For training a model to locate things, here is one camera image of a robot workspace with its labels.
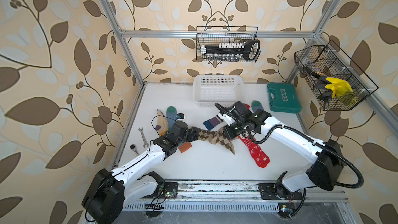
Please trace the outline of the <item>argyle brown sock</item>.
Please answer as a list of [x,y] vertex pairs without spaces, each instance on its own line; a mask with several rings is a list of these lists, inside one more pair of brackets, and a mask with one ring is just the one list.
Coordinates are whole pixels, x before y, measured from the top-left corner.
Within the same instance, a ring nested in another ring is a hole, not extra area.
[[212,144],[215,144],[217,137],[218,133],[215,131],[208,131],[198,128],[198,140],[200,141],[208,141]]
[[210,131],[209,132],[209,142],[213,145],[219,144],[222,147],[229,150],[233,155],[235,155],[234,145],[232,141],[224,136],[224,129],[221,128],[218,131]]

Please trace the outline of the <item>red bear sock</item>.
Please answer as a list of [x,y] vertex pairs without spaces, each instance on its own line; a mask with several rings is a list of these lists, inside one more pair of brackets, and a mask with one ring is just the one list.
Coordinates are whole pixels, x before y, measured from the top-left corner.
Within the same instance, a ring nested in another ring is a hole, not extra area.
[[269,157],[264,153],[258,144],[255,144],[250,137],[239,136],[239,139],[246,145],[252,159],[255,161],[256,165],[260,168],[265,168],[270,162]]

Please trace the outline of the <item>white plastic basket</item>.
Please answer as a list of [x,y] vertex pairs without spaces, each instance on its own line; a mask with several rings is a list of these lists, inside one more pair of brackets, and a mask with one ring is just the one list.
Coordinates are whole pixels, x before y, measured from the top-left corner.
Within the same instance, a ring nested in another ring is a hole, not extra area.
[[193,82],[192,98],[199,107],[230,106],[246,101],[245,85],[240,76],[199,75]]

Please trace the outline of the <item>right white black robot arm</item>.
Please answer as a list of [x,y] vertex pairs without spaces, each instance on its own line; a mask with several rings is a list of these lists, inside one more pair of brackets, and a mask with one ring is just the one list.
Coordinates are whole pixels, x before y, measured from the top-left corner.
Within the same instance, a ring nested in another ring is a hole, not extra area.
[[218,103],[215,107],[226,123],[223,134],[228,140],[247,134],[252,143],[260,145],[272,138],[308,161],[307,166],[295,172],[283,173],[276,183],[277,187],[295,192],[314,187],[332,191],[336,186],[351,189],[363,186],[362,173],[343,156],[336,141],[324,142],[312,138],[282,123],[269,112],[261,109],[252,112],[240,101],[228,108]]

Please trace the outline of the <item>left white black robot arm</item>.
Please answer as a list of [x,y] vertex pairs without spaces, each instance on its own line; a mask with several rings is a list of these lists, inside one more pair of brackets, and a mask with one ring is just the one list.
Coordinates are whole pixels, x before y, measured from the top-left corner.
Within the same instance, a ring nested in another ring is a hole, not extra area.
[[151,141],[141,155],[111,171],[102,169],[97,172],[82,202],[86,220],[111,224],[126,204],[143,197],[161,195],[165,180],[151,168],[162,163],[183,144],[198,139],[196,127],[176,121],[169,131]]

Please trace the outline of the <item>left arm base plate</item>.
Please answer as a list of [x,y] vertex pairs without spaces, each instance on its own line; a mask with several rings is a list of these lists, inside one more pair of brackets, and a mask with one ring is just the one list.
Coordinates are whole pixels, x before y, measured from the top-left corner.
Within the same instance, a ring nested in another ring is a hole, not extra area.
[[176,181],[165,181],[161,183],[154,193],[148,196],[144,196],[143,199],[155,199],[160,198],[175,198],[178,195],[178,182]]

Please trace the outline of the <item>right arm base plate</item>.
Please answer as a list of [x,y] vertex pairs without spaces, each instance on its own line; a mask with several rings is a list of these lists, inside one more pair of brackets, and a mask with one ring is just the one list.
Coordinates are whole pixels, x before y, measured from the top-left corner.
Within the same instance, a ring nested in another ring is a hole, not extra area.
[[301,192],[288,191],[283,185],[275,183],[259,183],[258,190],[262,200],[302,200]]

